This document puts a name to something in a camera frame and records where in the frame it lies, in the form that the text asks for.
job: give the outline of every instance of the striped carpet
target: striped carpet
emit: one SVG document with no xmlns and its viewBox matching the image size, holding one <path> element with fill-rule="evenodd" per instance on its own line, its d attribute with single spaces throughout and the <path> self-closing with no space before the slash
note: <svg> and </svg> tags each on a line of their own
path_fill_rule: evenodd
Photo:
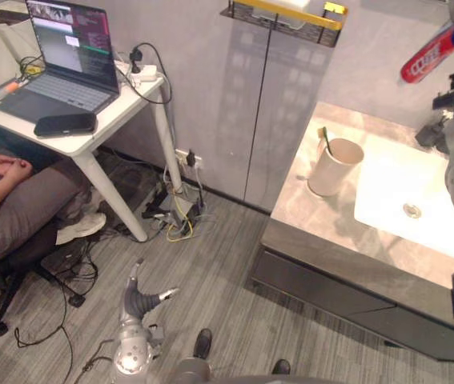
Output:
<svg viewBox="0 0 454 384">
<path fill-rule="evenodd" d="M 103 160 L 120 192 L 138 205 L 153 186 L 150 171 Z M 169 243 L 164 234 L 146 244 L 106 238 L 91 251 L 100 275 L 86 302 L 68 308 L 65 327 L 74 349 L 72 383 L 86 360 L 117 330 L 119 300 L 130 268 L 144 258 L 139 285 L 147 293 L 172 286 L 181 291 L 146 316 L 165 328 L 161 357 L 150 368 L 149 383 L 168 383 L 179 359 L 191 354 L 203 327 L 214 334 L 209 361 L 213 375 L 266 374 L 279 358 L 294 373 L 346 383 L 454 383 L 454 364 L 409 350 L 389 348 L 376 336 L 268 288 L 252 287 L 247 275 L 267 216 L 219 198 L 206 197 L 214 217 L 198 225 L 198 237 Z M 74 282 L 84 288 L 86 283 Z M 10 328 L 0 338 L 0 383 L 61 383 L 70 364 L 61 332 L 39 346 L 19 349 L 13 329 L 32 341 L 61 321 L 61 290 L 30 274 L 6 313 Z M 111 355 L 108 344 L 103 354 Z M 108 383 L 110 367 L 99 362 L 80 383 Z"/>
</svg>

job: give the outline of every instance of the marble countertop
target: marble countertop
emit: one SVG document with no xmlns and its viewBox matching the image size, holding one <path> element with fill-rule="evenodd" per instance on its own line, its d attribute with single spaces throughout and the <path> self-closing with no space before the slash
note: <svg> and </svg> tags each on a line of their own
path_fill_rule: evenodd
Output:
<svg viewBox="0 0 454 384">
<path fill-rule="evenodd" d="M 321 198 L 309 190 L 307 179 L 315 163 L 317 130 L 322 126 L 336 137 L 360 144 L 374 134 L 420 149 L 409 127 L 319 102 L 271 218 L 450 289 L 454 258 L 355 220 L 359 167 L 336 196 Z"/>
</svg>

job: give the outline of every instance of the laptop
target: laptop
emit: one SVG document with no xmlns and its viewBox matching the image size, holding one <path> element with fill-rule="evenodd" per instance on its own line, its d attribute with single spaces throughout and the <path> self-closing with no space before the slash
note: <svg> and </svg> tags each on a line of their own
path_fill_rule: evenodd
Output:
<svg viewBox="0 0 454 384">
<path fill-rule="evenodd" d="M 26 0 L 46 69 L 0 100 L 0 110 L 37 122 L 98 113 L 119 96 L 105 10 L 55 0 Z"/>
</svg>

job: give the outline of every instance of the gray wall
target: gray wall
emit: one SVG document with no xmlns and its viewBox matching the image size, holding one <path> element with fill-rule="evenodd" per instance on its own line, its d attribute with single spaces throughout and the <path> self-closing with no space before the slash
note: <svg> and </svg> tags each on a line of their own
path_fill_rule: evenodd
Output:
<svg viewBox="0 0 454 384">
<path fill-rule="evenodd" d="M 333 50 L 274 33 L 248 174 L 267 30 L 220 17 L 226 0 L 80 2 L 106 9 L 118 50 L 141 41 L 159 48 L 175 91 L 176 146 L 203 158 L 204 183 L 245 198 L 248 180 L 246 201 L 267 209 L 317 100 L 420 128 L 454 72 L 453 55 L 419 85 L 399 80 L 400 67 L 448 18 L 437 0 L 343 0 L 348 21 Z M 108 145 L 163 165 L 149 109 Z"/>
<path fill-rule="evenodd" d="M 436 0 L 343 0 L 348 23 L 319 91 L 319 99 L 419 129 L 432 98 L 449 88 L 454 54 L 422 82 L 400 80 L 400 69 L 448 20 Z"/>
</svg>

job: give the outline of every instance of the wall shelf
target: wall shelf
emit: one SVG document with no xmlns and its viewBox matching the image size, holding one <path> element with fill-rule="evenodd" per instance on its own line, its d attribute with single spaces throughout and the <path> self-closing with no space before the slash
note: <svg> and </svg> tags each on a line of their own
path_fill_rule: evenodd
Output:
<svg viewBox="0 0 454 384">
<path fill-rule="evenodd" d="M 276 22 L 275 19 L 256 18 L 253 16 L 254 8 L 260 8 L 272 12 L 275 15 L 294 18 L 305 22 L 305 24 L 298 30 L 295 30 L 288 25 L 279 22 L 276 16 Z M 348 8 L 333 2 L 325 2 L 323 16 L 317 16 L 277 6 L 263 0 L 229 0 L 228 7 L 221 11 L 220 14 L 228 18 L 249 22 L 250 24 L 263 28 L 271 27 L 274 30 L 278 30 L 280 33 L 302 38 L 322 46 L 334 47 L 339 38 L 340 31 L 344 26 L 344 21 L 348 16 Z"/>
</svg>

